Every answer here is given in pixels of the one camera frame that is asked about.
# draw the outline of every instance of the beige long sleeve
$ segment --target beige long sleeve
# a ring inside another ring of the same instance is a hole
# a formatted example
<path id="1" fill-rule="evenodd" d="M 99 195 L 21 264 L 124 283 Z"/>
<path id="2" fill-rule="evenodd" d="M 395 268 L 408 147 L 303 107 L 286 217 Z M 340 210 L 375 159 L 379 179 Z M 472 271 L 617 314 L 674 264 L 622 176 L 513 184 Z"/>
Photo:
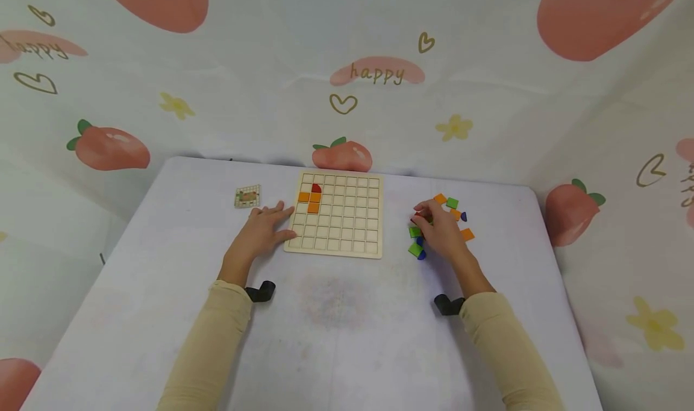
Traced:
<path id="1" fill-rule="evenodd" d="M 476 293 L 460 317 L 494 374 L 508 411 L 562 411 L 552 375 L 501 293 Z"/>
<path id="2" fill-rule="evenodd" d="M 216 280 L 173 364 L 158 411 L 216 410 L 252 302 L 242 287 Z"/>

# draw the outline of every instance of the hand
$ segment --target hand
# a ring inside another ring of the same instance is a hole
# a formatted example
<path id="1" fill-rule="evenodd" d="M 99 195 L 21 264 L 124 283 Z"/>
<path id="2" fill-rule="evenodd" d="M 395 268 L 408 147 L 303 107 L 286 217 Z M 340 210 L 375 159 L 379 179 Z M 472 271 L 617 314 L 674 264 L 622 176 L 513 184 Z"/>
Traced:
<path id="1" fill-rule="evenodd" d="M 458 224 L 453 215 L 444 211 L 439 203 L 433 199 L 421 202 L 414 207 L 420 215 L 412 217 L 412 223 L 422 230 L 424 239 L 434 251 L 439 253 L 450 264 L 456 264 L 457 260 L 464 259 L 469 251 L 465 239 L 463 239 Z M 429 224 L 426 218 L 433 216 L 434 223 Z"/>

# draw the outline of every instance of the orange square tile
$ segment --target orange square tile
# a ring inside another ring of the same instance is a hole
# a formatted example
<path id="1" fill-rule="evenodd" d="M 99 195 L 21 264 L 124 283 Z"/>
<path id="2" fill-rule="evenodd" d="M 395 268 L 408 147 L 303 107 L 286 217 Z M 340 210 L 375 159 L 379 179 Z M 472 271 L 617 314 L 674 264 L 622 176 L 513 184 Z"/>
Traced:
<path id="1" fill-rule="evenodd" d="M 464 228 L 464 229 L 460 230 L 460 233 L 463 234 L 463 239 L 465 239 L 465 242 L 470 241 L 470 239 L 475 238 L 473 231 L 470 230 L 469 228 Z"/>

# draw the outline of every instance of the green square tile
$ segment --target green square tile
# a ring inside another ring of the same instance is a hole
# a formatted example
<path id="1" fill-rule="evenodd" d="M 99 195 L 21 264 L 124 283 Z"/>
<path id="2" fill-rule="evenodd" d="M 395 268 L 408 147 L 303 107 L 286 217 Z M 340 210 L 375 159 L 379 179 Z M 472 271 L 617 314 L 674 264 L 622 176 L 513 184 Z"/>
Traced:
<path id="1" fill-rule="evenodd" d="M 421 246 L 419 246 L 418 243 L 415 242 L 410 246 L 410 249 L 407 251 L 411 252 L 413 256 L 419 257 L 422 250 L 423 250 L 423 248 Z"/>

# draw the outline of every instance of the wooden grid board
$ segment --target wooden grid board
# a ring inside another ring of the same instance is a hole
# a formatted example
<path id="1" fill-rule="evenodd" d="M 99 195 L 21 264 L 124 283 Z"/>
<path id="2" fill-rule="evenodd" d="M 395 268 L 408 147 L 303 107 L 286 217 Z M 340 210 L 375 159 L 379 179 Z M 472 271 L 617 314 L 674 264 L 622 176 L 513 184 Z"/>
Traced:
<path id="1" fill-rule="evenodd" d="M 303 171 L 284 243 L 294 253 L 383 256 L 383 177 L 364 173 Z"/>

